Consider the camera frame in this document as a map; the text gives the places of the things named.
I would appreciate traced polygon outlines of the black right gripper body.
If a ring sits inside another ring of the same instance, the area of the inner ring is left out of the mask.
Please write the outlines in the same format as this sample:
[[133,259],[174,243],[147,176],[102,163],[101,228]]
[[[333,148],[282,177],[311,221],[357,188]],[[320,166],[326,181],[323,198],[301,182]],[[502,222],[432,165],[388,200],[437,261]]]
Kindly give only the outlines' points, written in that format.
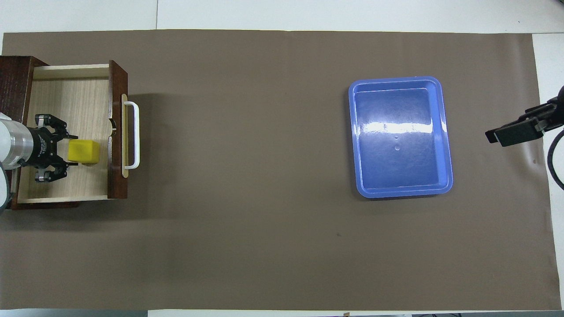
[[529,108],[525,111],[528,120],[536,120],[535,128],[539,132],[549,132],[560,128],[564,123],[564,86],[556,97],[549,99],[540,106]]

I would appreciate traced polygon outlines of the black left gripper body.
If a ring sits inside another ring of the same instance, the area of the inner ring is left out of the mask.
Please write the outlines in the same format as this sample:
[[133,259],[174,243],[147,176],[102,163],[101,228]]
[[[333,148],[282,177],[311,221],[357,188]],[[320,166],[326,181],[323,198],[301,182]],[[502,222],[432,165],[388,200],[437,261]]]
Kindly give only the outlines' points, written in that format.
[[55,167],[58,164],[55,153],[56,142],[53,141],[54,134],[48,128],[27,128],[33,141],[33,148],[26,166],[37,169]]

